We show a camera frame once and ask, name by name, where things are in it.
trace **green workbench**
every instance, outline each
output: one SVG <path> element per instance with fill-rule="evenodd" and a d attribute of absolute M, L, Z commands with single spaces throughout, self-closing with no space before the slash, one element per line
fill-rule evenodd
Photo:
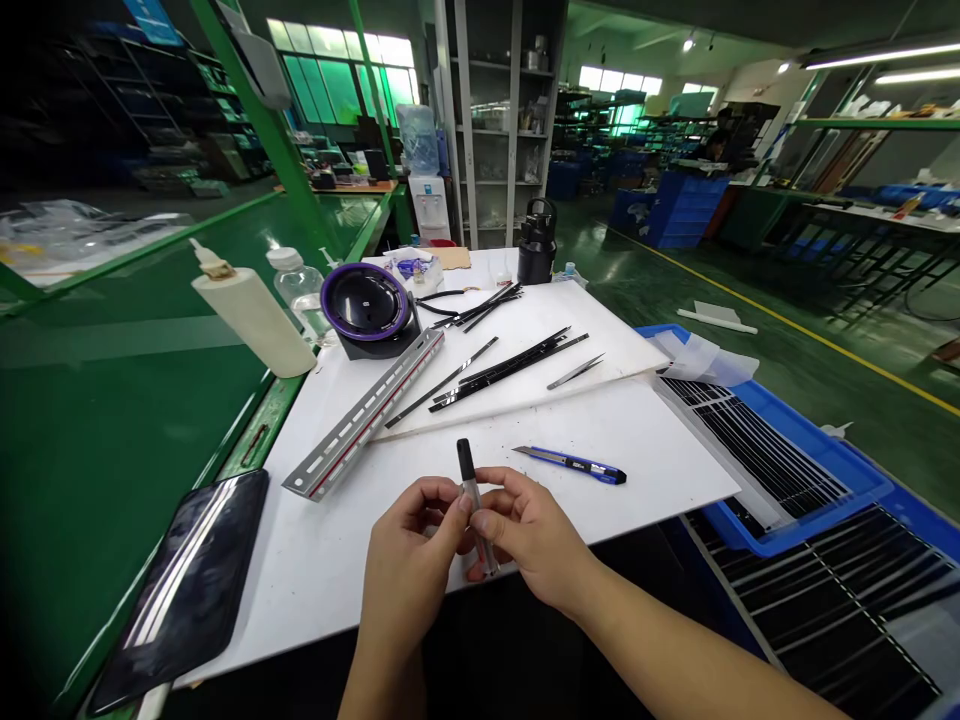
<path fill-rule="evenodd" d="M 319 197 L 331 254 L 372 251 L 405 192 Z M 6 608 L 58 715 L 95 678 L 179 499 L 267 424 L 231 460 L 262 463 L 302 382 L 273 378 L 190 287 L 200 274 L 190 237 L 271 290 L 271 247 L 327 267 L 289 199 L 272 193 L 52 286 L 0 321 Z"/>
<path fill-rule="evenodd" d="M 824 195 L 770 187 L 745 187 L 730 210 L 718 237 L 731 245 L 757 252 L 791 205 L 816 202 Z"/>

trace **cardboard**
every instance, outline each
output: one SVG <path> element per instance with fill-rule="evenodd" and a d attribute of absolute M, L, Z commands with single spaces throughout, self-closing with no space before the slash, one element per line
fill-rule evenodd
<path fill-rule="evenodd" d="M 464 247 L 422 248 L 431 255 L 440 258 L 444 270 L 457 270 L 470 267 L 470 251 Z"/>

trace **metal ruler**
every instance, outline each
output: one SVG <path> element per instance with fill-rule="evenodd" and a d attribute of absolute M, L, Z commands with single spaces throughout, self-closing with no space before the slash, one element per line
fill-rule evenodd
<path fill-rule="evenodd" d="M 327 436 L 283 481 L 283 487 L 320 502 L 347 474 L 357 454 L 443 345 L 443 330 L 424 330 Z"/>

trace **white glue bottle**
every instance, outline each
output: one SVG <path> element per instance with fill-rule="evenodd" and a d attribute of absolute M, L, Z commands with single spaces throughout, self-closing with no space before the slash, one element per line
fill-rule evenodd
<path fill-rule="evenodd" d="M 204 274 L 190 284 L 257 357 L 281 378 L 308 372 L 317 363 L 279 303 L 250 268 L 234 268 L 193 238 Z"/>

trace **purple lid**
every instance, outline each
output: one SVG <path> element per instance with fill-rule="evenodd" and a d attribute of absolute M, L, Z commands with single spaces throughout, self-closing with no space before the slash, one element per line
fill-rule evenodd
<path fill-rule="evenodd" d="M 411 312 L 403 286 L 370 263 L 341 265 L 331 272 L 323 281 L 320 304 L 337 332 L 365 342 L 397 334 Z"/>

